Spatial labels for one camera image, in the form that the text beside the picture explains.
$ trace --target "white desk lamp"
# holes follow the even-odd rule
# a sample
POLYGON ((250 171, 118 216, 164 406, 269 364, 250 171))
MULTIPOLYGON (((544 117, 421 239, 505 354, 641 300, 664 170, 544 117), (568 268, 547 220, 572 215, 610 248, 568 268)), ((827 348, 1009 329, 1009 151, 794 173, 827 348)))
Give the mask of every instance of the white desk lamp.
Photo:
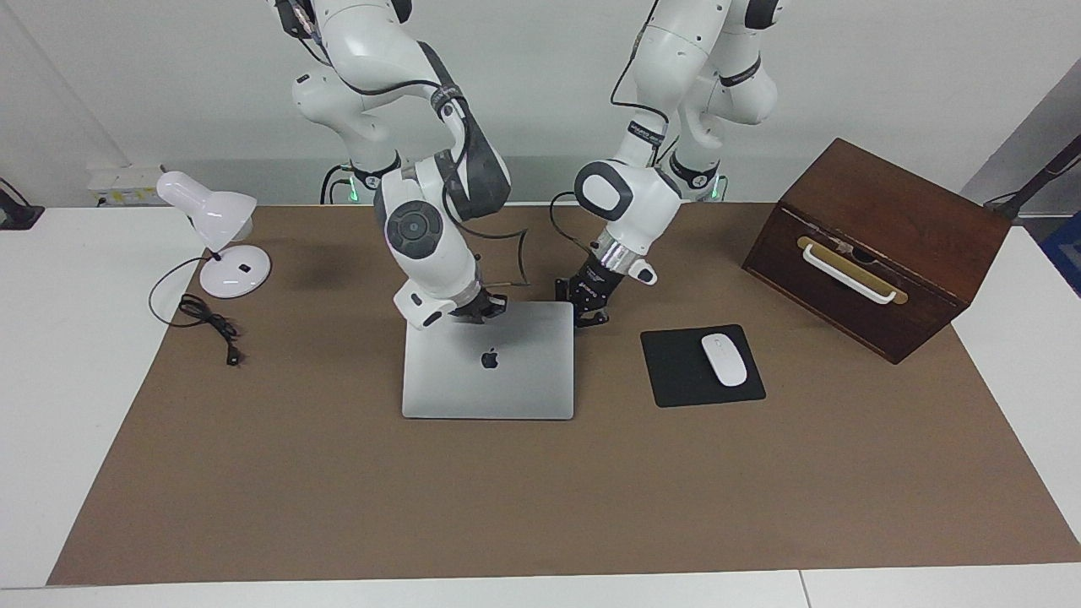
POLYGON ((186 173, 171 171, 158 180, 158 196, 179 209, 210 249, 212 260, 203 265, 199 285, 223 300, 255 291, 270 276, 270 256, 250 244, 225 249, 231 241, 252 234, 254 198, 238 193, 215 193, 186 173))

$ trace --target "black mouse pad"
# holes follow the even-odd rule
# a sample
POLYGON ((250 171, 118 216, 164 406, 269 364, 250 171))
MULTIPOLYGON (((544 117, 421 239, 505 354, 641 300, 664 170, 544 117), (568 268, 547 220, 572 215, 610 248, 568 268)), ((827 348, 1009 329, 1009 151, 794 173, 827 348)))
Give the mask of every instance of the black mouse pad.
POLYGON ((747 335, 739 326, 646 331, 642 333, 642 349, 650 370, 653 398, 662 408, 758 401, 765 398, 765 387, 751 356, 747 335), (747 382, 724 386, 713 373, 702 339, 723 333, 732 339, 747 365, 747 382))

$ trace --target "lamp shade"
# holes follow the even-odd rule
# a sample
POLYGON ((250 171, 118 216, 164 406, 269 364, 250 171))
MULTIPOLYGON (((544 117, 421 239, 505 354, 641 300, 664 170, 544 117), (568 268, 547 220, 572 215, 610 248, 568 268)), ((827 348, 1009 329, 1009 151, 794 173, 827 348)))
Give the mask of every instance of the lamp shade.
POLYGON ((241 233, 251 233, 254 198, 238 193, 216 193, 179 171, 170 171, 158 180, 158 196, 191 219, 196 233, 213 252, 241 233))

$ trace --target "lamp power cord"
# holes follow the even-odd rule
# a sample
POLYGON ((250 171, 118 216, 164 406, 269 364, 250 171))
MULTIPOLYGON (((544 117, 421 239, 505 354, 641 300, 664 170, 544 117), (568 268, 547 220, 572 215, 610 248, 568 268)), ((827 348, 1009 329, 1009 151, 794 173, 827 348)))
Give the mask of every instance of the lamp power cord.
POLYGON ((192 293, 185 293, 184 295, 181 296, 181 303, 177 306, 177 309, 181 313, 187 315, 188 317, 195 319, 195 321, 191 321, 189 323, 174 323, 172 321, 164 319, 161 315, 158 314, 157 310, 154 309, 154 294, 155 292, 158 291, 158 288, 161 287, 161 283, 165 282, 165 279, 173 276, 177 270, 179 270, 185 266, 188 266, 189 264, 196 264, 199 262, 209 262, 214 257, 202 257, 202 256, 192 257, 191 260, 178 264, 172 270, 165 273, 164 276, 158 279, 158 282, 154 283, 154 287, 150 289, 150 294, 147 295, 146 303, 147 306, 150 308, 150 314, 154 315, 156 319, 165 323, 169 327, 177 329, 189 329, 193 327, 208 325, 214 328, 214 330, 217 331, 217 333, 225 340, 226 347, 228 348, 225 359, 226 365, 230 367, 238 367, 241 364, 241 361, 244 360, 244 354, 241 353, 236 345, 237 339, 240 338, 240 330, 237 329, 237 326, 235 326, 232 321, 212 310, 210 305, 206 304, 206 302, 202 298, 199 298, 198 295, 195 295, 192 293))

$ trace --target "laptop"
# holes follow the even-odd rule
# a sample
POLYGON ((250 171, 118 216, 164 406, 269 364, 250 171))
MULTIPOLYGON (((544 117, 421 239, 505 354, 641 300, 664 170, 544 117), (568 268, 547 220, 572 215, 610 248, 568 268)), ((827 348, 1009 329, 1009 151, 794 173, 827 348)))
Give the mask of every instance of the laptop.
POLYGON ((416 419, 570 420, 574 307, 510 302, 475 325, 448 317, 405 335, 402 414, 416 419))

